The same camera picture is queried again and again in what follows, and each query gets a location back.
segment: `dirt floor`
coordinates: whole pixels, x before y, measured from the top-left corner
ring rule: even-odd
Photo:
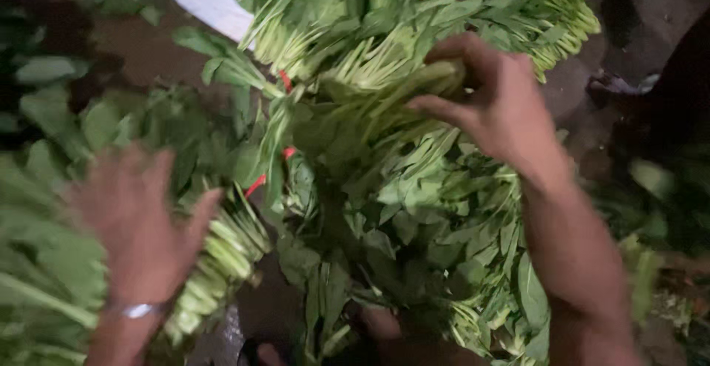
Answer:
[[[224,88],[206,88],[200,82],[205,56],[173,44],[170,37],[173,29],[200,25],[173,0],[160,0],[165,15],[158,27],[137,17],[88,18],[70,1],[19,1],[46,22],[51,49],[98,60],[95,68],[98,73],[94,77],[98,87],[117,84],[144,89],[159,76],[168,82],[189,83],[209,98],[219,99],[225,93]],[[572,133],[569,138],[572,154],[593,176],[603,173],[607,166],[604,145],[615,115],[596,109],[589,101],[585,87],[590,76],[606,71],[637,85],[649,74],[660,72],[683,34],[710,6],[710,0],[589,0],[589,3],[602,17],[604,33],[592,36],[578,56],[549,71],[549,82],[543,91],[559,125]],[[86,92],[84,101],[93,94]],[[239,294],[242,333],[276,340],[285,346],[289,332],[298,324],[298,294],[285,287],[272,257],[261,268],[266,272],[262,286]],[[655,332],[645,335],[642,341],[655,352],[656,364],[684,364],[682,352],[669,345],[673,340],[668,338],[669,329],[664,322],[651,321],[647,331]],[[204,353],[198,354],[195,364],[204,361]],[[225,357],[234,360],[234,354]]]

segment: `bundle of greens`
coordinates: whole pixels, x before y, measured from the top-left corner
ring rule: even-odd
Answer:
[[[261,86],[271,98],[253,170],[266,174],[262,211],[289,211],[275,223],[277,249],[306,292],[304,364],[356,340],[341,315],[349,299],[416,310],[418,323],[502,364],[546,361],[549,309],[525,253],[517,175],[404,107],[463,91],[461,65],[423,58],[490,14],[491,1],[237,0],[254,13],[239,48],[253,44],[273,75],[294,79],[282,95],[222,39],[176,34],[213,57],[205,82]],[[566,21],[548,9],[549,24]],[[298,153],[286,175],[288,146]]]
[[[469,22],[495,47],[528,53],[541,82],[545,70],[579,53],[587,35],[601,30],[584,0],[484,0]]]
[[[172,148],[170,199],[177,212],[189,212],[202,192],[225,188],[197,268],[165,324],[173,344],[197,331],[228,293],[252,279],[253,263],[271,250],[233,177],[239,144],[253,125],[242,105],[248,97],[235,96],[232,115],[211,116],[190,88],[155,89],[148,97],[108,91],[78,117],[69,111],[69,98],[61,85],[23,96],[22,115],[45,138],[1,158],[0,353],[10,364],[82,363],[103,303],[103,252],[65,220],[58,193],[66,181],[81,179],[94,154],[107,146],[140,139],[151,150]]]

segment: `silver bracelet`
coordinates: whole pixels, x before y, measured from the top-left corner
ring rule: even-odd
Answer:
[[[159,314],[163,312],[168,303],[159,304],[121,304],[117,301],[108,300],[106,307],[111,311],[120,312],[121,316],[129,319],[140,319],[148,314]]]

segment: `finger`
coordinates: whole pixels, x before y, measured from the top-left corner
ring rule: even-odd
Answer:
[[[360,318],[367,326],[367,333],[375,341],[402,338],[399,321],[387,308],[365,307],[360,312]]]
[[[141,169],[145,165],[145,159],[146,154],[137,142],[130,143],[126,151],[121,154],[116,176],[111,177],[116,181],[120,198],[128,200],[125,196],[139,193],[143,189]]]
[[[163,202],[170,184],[170,172],[173,171],[174,160],[175,153],[170,150],[163,150],[155,155],[153,165],[145,174],[144,183],[148,188],[148,198]]]
[[[467,114],[475,112],[462,104],[435,95],[415,97],[407,103],[407,108],[458,127],[463,125],[464,117]]]
[[[122,173],[127,172],[135,176],[141,172],[145,161],[146,153],[143,152],[141,145],[137,142],[132,142],[123,153],[119,168]]]
[[[93,160],[88,173],[88,184],[84,185],[86,201],[100,197],[103,193],[114,193],[118,161],[116,152],[111,147],[103,149]]]
[[[533,73],[533,62],[530,60],[530,56],[525,53],[516,53],[512,54],[511,57],[513,57],[513,60],[520,65],[520,67],[528,72],[528,73]]]
[[[259,345],[256,348],[256,354],[261,366],[286,366],[288,364],[281,359],[273,344]]]
[[[450,36],[435,44],[424,59],[427,64],[460,58],[469,69],[469,84],[483,85],[495,79],[500,52],[472,32]]]
[[[209,221],[217,213],[222,189],[214,189],[202,194],[192,211],[192,218],[187,223],[185,234],[191,245],[188,246],[189,256],[196,254],[202,248],[202,240],[207,234]]]

